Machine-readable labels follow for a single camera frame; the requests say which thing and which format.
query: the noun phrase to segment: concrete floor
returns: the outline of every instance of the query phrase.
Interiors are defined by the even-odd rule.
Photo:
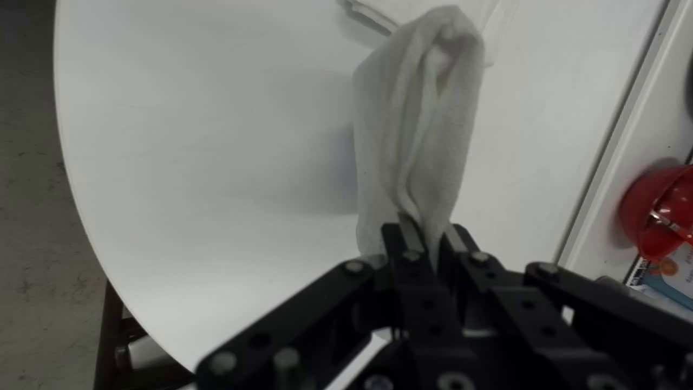
[[[105,276],[53,99],[54,1],[0,1],[0,389],[89,389]]]

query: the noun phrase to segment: white round table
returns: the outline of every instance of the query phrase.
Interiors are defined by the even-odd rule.
[[[510,19],[453,213],[508,268],[560,249],[661,3],[533,0]],[[55,33],[82,222],[185,367],[358,254],[350,79],[385,38],[344,6],[63,0]]]

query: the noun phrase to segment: gray floor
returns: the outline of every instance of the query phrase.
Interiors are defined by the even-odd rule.
[[[53,1],[0,0],[0,389],[89,389],[105,277],[53,100]]]

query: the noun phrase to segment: white tabletop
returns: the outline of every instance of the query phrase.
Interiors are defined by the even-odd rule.
[[[509,268],[554,258],[661,3],[517,7],[453,213]],[[350,77],[383,39],[335,1],[59,2],[80,216],[125,304],[186,367],[357,255]]]

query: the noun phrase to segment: white cloth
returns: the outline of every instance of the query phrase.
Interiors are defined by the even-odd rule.
[[[458,7],[399,28],[353,75],[357,240],[382,253],[380,226],[410,215],[432,259],[449,223],[471,139],[484,43]]]
[[[389,31],[446,5],[458,6],[484,37],[486,66],[495,62],[502,32],[518,0],[349,0],[354,12],[373,20]]]

